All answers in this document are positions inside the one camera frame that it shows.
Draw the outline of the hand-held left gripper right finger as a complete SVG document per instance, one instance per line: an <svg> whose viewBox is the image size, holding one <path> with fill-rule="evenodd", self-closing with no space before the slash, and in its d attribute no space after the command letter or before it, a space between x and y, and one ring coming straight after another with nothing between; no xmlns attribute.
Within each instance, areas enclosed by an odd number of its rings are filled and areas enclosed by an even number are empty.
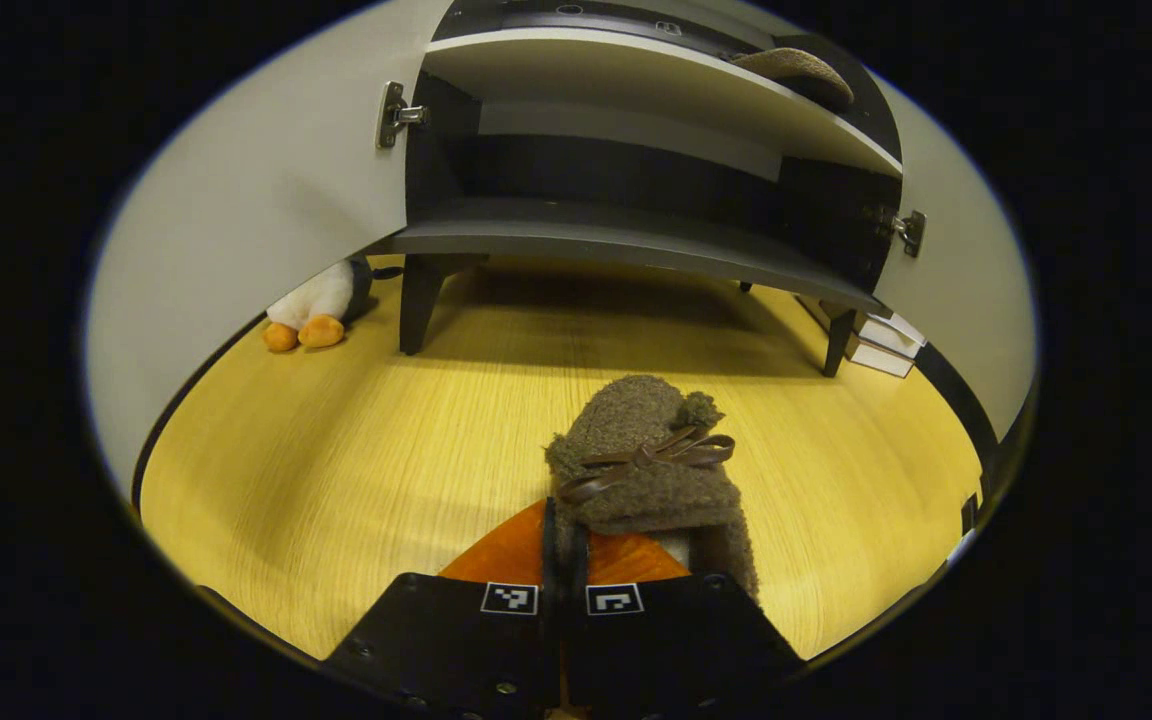
<svg viewBox="0 0 1152 720"><path fill-rule="evenodd" d="M753 717L806 661L735 575L594 582L593 537L573 530L566 700L590 719Z"/></svg>

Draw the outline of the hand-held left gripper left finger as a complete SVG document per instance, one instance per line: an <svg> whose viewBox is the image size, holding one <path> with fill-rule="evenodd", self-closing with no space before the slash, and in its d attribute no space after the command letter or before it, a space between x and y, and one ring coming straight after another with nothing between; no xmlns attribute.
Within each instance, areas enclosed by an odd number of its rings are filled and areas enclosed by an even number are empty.
<svg viewBox="0 0 1152 720"><path fill-rule="evenodd" d="M536 582L402 573L323 670L429 719L550 719L561 706L556 507L539 503Z"/></svg>

